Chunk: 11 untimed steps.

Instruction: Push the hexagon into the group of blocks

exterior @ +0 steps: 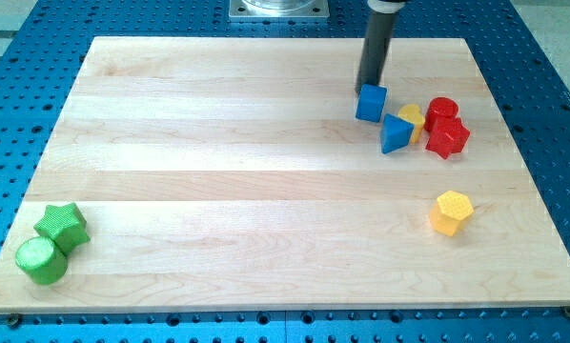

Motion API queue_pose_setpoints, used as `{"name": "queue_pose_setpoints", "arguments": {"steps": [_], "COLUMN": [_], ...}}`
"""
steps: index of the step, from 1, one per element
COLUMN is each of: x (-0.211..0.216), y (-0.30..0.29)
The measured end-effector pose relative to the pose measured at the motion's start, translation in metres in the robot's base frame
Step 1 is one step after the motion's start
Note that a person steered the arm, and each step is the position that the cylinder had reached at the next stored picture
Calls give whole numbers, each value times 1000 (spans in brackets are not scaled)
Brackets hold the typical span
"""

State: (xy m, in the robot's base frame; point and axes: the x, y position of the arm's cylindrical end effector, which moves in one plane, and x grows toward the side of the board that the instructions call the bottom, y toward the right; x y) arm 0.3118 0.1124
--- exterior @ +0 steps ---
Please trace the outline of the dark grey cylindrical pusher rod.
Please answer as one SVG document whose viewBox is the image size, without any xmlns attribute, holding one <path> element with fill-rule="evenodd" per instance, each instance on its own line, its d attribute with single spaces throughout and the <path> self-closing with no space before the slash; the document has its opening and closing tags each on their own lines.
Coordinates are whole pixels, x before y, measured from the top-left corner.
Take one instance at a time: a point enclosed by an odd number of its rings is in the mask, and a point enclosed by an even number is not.
<svg viewBox="0 0 570 343">
<path fill-rule="evenodd" d="M 368 0 L 370 10 L 356 76 L 355 91 L 363 85 L 377 86 L 380 82 L 398 13 L 406 0 Z"/>
</svg>

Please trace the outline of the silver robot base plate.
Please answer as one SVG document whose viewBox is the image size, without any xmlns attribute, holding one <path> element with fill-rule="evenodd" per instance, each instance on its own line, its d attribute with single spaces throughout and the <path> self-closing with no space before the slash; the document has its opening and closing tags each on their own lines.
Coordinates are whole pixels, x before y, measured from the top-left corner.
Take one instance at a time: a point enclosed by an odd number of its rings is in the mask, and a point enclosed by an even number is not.
<svg viewBox="0 0 570 343">
<path fill-rule="evenodd" d="M 229 17 L 259 18 L 327 18 L 327 0 L 230 0 Z"/>
</svg>

